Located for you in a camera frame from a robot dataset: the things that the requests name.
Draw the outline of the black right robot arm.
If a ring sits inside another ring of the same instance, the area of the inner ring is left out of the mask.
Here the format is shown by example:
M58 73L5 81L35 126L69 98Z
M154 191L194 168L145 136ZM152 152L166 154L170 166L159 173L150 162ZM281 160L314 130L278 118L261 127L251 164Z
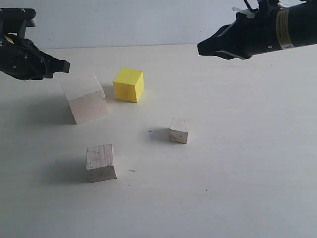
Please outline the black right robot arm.
M303 0L291 7L278 0L259 0L257 8L245 1L233 23L220 27L197 44L200 56L226 60L249 59L254 55L315 45L317 43L317 2Z

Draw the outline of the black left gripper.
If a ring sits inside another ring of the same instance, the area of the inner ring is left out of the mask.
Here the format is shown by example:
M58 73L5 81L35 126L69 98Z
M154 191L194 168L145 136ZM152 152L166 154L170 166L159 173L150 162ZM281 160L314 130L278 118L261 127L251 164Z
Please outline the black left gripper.
M0 70L18 80L43 80L69 73L70 63L40 51L30 39L1 34Z

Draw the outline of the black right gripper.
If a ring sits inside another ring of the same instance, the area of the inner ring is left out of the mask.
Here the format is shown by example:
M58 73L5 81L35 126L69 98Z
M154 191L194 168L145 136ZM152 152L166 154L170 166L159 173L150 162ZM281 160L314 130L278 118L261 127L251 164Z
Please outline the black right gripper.
M268 13L257 12L254 18L237 14L233 23L220 27L212 36L197 44L198 55L244 60L253 55L281 50L276 32L278 12L278 9Z

